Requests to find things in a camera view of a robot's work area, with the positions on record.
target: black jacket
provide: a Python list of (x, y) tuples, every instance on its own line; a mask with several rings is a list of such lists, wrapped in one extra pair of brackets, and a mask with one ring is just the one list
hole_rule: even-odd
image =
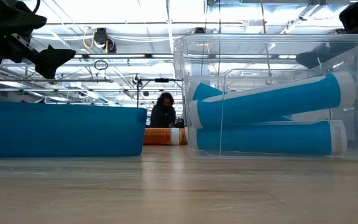
[(152, 110), (152, 117), (150, 119), (151, 128), (169, 128), (170, 123), (175, 123), (176, 111), (171, 106), (168, 110), (160, 105), (155, 105)]

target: dark hair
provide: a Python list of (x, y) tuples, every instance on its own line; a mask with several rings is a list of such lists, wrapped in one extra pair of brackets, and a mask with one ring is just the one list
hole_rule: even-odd
[(172, 106), (174, 101), (173, 101), (173, 97), (172, 97), (171, 93), (162, 93), (161, 96), (157, 100), (157, 105), (162, 105), (165, 98), (168, 98), (169, 101), (171, 101), (171, 106)]

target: workbench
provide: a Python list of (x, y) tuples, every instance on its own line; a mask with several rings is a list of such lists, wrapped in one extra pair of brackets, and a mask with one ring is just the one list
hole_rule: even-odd
[(0, 223), (358, 223), (358, 161), (0, 159)]

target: plastic bin lid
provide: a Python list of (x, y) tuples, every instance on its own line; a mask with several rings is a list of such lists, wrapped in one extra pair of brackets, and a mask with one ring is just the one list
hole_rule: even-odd
[(175, 41), (178, 44), (193, 42), (358, 42), (358, 34), (193, 34)]

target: orange foam roller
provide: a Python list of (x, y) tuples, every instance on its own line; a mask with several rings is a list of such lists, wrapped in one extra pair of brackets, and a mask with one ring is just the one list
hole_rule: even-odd
[(143, 145), (187, 144), (186, 132), (179, 128), (146, 128)]

